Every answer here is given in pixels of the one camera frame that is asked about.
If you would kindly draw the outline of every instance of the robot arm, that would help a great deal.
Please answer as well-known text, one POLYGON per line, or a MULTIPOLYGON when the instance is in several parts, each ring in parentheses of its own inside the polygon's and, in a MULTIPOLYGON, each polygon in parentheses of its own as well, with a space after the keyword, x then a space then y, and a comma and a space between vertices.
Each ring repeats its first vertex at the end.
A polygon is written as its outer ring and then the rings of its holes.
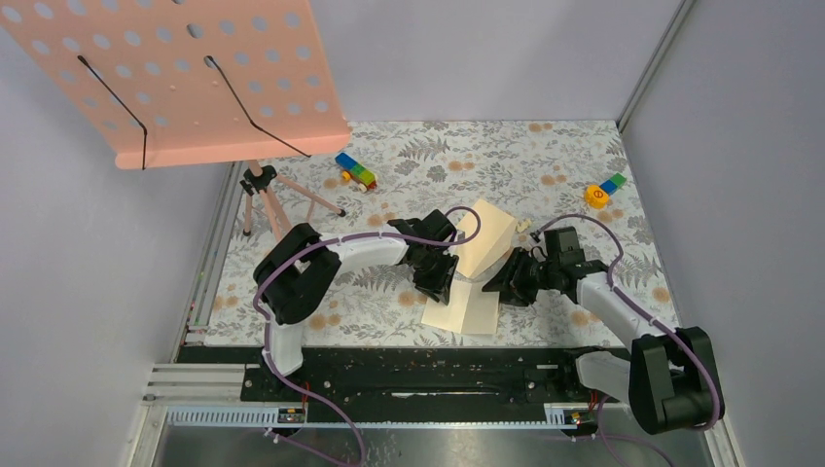
MULTIPOLYGON (((598 316, 630 350, 630 360, 592 349, 576 358, 579 382, 628 403, 639 425, 656 434, 706 422, 713 403, 707 382, 677 345, 642 319, 607 282, 607 266, 587 261, 572 227, 544 232, 547 259, 538 261, 516 248, 504 268, 484 286, 499 292, 502 304, 528 306, 539 290, 558 290, 598 316)), ((724 413, 710 338, 700 328, 676 335, 708 370, 724 413)))
MULTIPOLYGON (((441 211, 423 220, 389 221, 384 233, 444 241, 456 230, 441 211)), ((262 286, 281 265, 310 244, 335 238, 316 232, 309 224, 295 226, 255 268, 253 277, 262 286)), ((379 265, 409 265, 415 288, 436 302, 448 303, 449 286, 458 258, 446 247, 406 242, 395 237, 374 235, 318 248, 306 255, 303 266, 290 266, 266 288, 262 301, 269 305, 274 322, 264 337, 278 371, 290 375, 301 367, 304 323, 318 308, 338 274, 379 265)))

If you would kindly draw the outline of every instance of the toy car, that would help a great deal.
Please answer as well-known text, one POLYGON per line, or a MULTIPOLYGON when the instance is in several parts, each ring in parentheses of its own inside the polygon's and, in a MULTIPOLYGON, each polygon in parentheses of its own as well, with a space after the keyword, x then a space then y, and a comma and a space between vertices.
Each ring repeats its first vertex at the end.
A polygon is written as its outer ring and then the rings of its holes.
POLYGON ((355 180, 358 183, 358 189, 362 192, 366 193, 367 190, 374 190, 377 187, 376 176, 346 153, 338 154, 336 162, 343 168, 341 172, 343 179, 355 180))

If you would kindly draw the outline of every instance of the perforated pink panel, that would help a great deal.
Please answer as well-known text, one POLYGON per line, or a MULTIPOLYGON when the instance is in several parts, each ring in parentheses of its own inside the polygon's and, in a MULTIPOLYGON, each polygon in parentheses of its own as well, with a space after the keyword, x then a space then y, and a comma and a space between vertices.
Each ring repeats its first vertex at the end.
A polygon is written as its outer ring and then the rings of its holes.
POLYGON ((0 0, 0 24, 118 153, 139 168, 143 132, 77 59, 82 54, 149 129, 148 167, 309 154, 349 140, 308 0, 0 0))

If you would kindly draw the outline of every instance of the yellow block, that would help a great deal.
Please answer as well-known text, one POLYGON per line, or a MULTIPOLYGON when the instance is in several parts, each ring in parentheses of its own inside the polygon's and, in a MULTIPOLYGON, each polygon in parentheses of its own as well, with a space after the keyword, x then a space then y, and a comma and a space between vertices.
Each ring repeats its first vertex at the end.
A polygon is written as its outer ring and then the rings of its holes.
POLYGON ((607 201, 610 200, 610 195, 604 192, 598 185, 590 185, 585 190, 585 201, 588 204, 596 209, 601 209, 605 205, 607 205, 607 201))

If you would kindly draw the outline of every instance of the metal floor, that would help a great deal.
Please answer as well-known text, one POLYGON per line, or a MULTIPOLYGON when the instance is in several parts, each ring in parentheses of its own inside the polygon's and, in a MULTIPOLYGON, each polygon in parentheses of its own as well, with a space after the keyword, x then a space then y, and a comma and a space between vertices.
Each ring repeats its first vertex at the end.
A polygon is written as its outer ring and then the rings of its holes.
MULTIPOLYGON (((621 409, 605 409, 608 434, 639 436, 653 442, 676 466, 712 466, 704 437, 687 430, 648 437, 621 409)), ((504 465, 610 467, 619 465, 600 440, 548 441, 563 435, 548 430, 370 429, 364 430, 368 466, 483 467, 504 465)), ((260 429, 167 426, 155 467, 264 467, 330 464, 288 445, 275 445, 260 429)), ((335 457, 354 461, 358 446, 347 429, 305 429, 295 439, 335 457)), ((630 466, 666 466, 652 450, 613 441, 630 466)))

